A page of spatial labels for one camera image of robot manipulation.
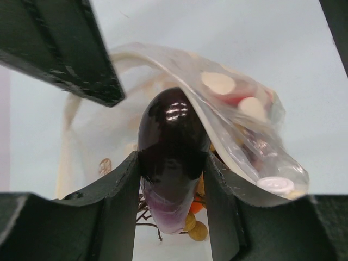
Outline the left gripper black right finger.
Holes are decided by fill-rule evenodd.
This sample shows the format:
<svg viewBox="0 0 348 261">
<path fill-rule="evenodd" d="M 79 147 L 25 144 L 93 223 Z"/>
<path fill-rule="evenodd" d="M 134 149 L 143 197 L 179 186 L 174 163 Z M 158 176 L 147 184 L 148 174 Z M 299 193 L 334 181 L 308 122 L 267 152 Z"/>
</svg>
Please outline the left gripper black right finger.
<svg viewBox="0 0 348 261">
<path fill-rule="evenodd" d="M 204 187 L 214 260 L 347 260 L 347 196 L 271 194 L 213 154 Z"/>
</svg>

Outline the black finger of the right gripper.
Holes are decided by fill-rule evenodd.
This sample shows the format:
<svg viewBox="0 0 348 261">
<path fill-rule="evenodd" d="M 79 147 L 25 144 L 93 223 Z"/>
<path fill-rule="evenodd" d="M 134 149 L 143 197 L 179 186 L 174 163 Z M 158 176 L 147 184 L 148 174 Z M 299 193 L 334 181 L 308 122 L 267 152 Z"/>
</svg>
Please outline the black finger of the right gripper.
<svg viewBox="0 0 348 261">
<path fill-rule="evenodd" d="M 125 92 L 89 1 L 1 1 L 1 64 L 113 107 Z"/>
<path fill-rule="evenodd" d="M 348 1 L 319 0 L 333 36 L 341 62 L 347 74 L 348 60 Z"/>
</svg>

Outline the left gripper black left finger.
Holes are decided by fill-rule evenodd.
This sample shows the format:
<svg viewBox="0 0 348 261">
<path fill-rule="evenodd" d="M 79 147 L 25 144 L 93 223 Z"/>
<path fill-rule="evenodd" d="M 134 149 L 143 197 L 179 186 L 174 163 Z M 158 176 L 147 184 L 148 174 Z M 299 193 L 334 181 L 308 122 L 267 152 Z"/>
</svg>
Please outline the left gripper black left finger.
<svg viewBox="0 0 348 261">
<path fill-rule="evenodd" d="M 1 260 L 132 260 L 139 162 L 115 170 L 61 200 L 1 194 Z"/>
</svg>

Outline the orange tangerine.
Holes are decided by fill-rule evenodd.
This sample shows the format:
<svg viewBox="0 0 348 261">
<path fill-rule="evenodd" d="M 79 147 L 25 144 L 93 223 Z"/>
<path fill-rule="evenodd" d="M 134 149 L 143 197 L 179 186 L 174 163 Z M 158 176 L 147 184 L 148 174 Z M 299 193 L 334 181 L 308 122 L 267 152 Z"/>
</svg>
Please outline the orange tangerine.
<svg viewBox="0 0 348 261">
<path fill-rule="evenodd" d="M 193 214 L 197 214 L 198 212 L 200 212 L 202 209 L 204 208 L 204 204 L 197 202 L 197 201 L 193 201 L 190 207 L 190 211 Z"/>
</svg>

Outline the purple eggplant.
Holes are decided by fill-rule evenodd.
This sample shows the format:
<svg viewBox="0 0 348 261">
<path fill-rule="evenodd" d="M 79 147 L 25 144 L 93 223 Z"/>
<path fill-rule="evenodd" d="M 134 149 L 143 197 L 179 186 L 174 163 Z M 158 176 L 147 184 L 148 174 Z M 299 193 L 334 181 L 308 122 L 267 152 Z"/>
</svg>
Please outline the purple eggplant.
<svg viewBox="0 0 348 261">
<path fill-rule="evenodd" d="M 177 234 L 206 162 L 210 138 L 179 87 L 156 95 L 138 131 L 141 189 L 159 230 Z"/>
</svg>

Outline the polka dot zip bag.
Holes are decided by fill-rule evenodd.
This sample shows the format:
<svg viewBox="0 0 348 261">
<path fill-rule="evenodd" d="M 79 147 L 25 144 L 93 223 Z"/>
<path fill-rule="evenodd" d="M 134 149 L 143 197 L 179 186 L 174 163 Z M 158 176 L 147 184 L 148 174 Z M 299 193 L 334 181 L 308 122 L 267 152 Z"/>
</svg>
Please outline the polka dot zip bag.
<svg viewBox="0 0 348 261">
<path fill-rule="evenodd" d="M 308 172 L 284 149 L 285 109 L 276 92 L 236 70 L 180 49 L 130 43 L 111 62 L 128 86 L 107 108 L 69 94 L 56 196 L 91 184 L 132 152 L 158 142 L 173 152 L 178 136 L 209 141 L 229 170 L 248 184 L 295 200 L 309 189 Z"/>
</svg>

